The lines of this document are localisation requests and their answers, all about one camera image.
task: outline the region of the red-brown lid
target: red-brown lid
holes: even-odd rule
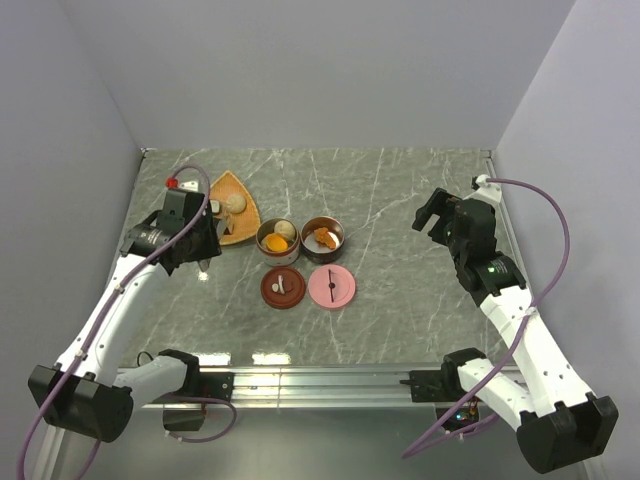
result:
[[[262,278],[260,292],[267,305],[284,310],[295,307],[304,298],[306,285],[302,274],[291,267],[276,267]]]

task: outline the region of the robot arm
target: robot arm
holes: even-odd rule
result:
[[[111,442],[122,433],[134,409],[167,393],[195,393],[198,358],[183,352],[165,350],[149,364],[118,374],[122,354],[145,308],[154,301],[173,271],[187,262],[198,262],[201,269],[207,268],[210,259],[221,254],[218,237],[225,224],[213,217],[208,204],[186,235],[145,266],[126,288],[120,286],[135,266],[193,220],[205,195],[197,192],[194,183],[168,189],[162,210],[153,212],[127,233],[109,285],[85,326],[53,368],[37,366],[31,374],[29,389],[41,406],[77,358],[107,299],[114,290],[120,292],[95,340],[83,352],[79,367],[44,415],[50,425]]]
[[[436,189],[416,212],[413,228],[420,231],[433,215],[438,217],[429,236],[449,248],[460,284],[507,345],[513,343],[523,317],[530,314],[513,355],[527,389],[498,374],[477,396],[516,431],[529,464],[546,473],[600,455],[618,412],[611,398],[593,394],[537,310],[529,310],[532,295],[523,275],[511,258],[496,250],[495,208],[502,192],[487,178],[474,179],[475,191],[464,199]],[[443,375],[455,377],[446,383],[463,394],[493,368],[477,349],[454,352],[445,357],[445,364]]]

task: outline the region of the bowl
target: bowl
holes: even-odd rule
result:
[[[333,240],[337,243],[338,246],[334,250],[331,250],[326,245],[316,242],[314,231],[322,227],[329,229],[329,235],[331,235]],[[340,255],[342,255],[345,242],[344,228],[335,218],[312,218],[304,227],[302,227],[300,237],[302,238],[302,252],[315,263],[333,263],[340,258]]]
[[[268,250],[267,248],[262,246],[262,240],[264,240],[264,237],[266,237],[270,233],[273,233],[273,229],[275,228],[276,223],[278,223],[280,220],[287,219],[271,218],[260,225],[260,228],[258,228],[258,232],[256,233],[256,246],[262,254],[262,259],[264,260],[264,263],[272,267],[291,265],[300,255],[300,232],[298,231],[296,226],[293,225],[293,222],[291,222],[291,220],[287,220],[287,222],[291,223],[296,229],[296,238],[293,240],[293,243],[291,243],[289,248],[287,248],[284,252],[272,252],[271,250]]]

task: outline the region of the black wire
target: black wire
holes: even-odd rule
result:
[[[140,353],[138,353],[138,356],[136,357],[136,364],[140,367],[140,355],[146,355],[147,357],[149,357],[149,361],[153,362],[153,355],[151,355],[149,352],[145,352],[144,350]]]

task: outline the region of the gray marble tabletop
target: gray marble tabletop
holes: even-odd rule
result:
[[[299,228],[329,215],[347,240],[337,262],[356,277],[357,295],[341,311],[317,307],[307,295],[290,310],[267,306],[260,281],[269,267],[252,242],[224,247],[207,275],[177,269],[149,307],[123,358],[176,348],[204,364],[331,365],[440,362],[478,347],[490,358],[504,344],[458,284],[448,250],[415,232],[415,210],[434,188],[470,192],[487,173],[486,152],[428,148],[149,150],[124,228],[161,207],[164,181],[187,162],[211,180],[232,170],[256,201],[263,220],[282,216]],[[186,180],[197,178],[184,174]],[[512,250],[499,221],[498,247]],[[309,278],[317,265],[301,256],[293,267]]]

